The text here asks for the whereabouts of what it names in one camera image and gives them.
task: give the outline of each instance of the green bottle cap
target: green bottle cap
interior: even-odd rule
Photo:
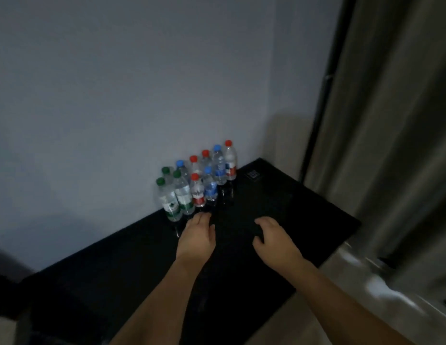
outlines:
[[[156,184],[159,185],[159,186],[162,186],[165,183],[166,183],[166,180],[164,178],[162,178],[162,177],[156,179]]]

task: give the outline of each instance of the floor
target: floor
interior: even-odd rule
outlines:
[[[342,290],[417,345],[446,345],[446,316],[417,296],[387,288],[370,264],[343,245],[321,270]],[[327,345],[325,332],[303,297],[294,294],[246,345]]]

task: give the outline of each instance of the person's right arm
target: person's right arm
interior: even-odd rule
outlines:
[[[283,276],[306,299],[333,345],[412,345],[400,333],[333,284],[304,259],[289,235],[270,217],[255,220],[264,243],[253,239],[262,261]]]

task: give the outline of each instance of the forearm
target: forearm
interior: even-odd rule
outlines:
[[[163,280],[140,304],[110,344],[178,344],[189,295],[202,265],[198,261],[174,261]]]
[[[299,259],[284,275],[305,297],[333,345],[412,344],[335,286],[309,261]]]

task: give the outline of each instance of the person's left hand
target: person's left hand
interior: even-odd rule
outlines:
[[[200,212],[188,220],[178,240],[177,260],[189,260],[202,266],[209,260],[215,249],[215,225],[209,226],[210,217],[210,213]]]

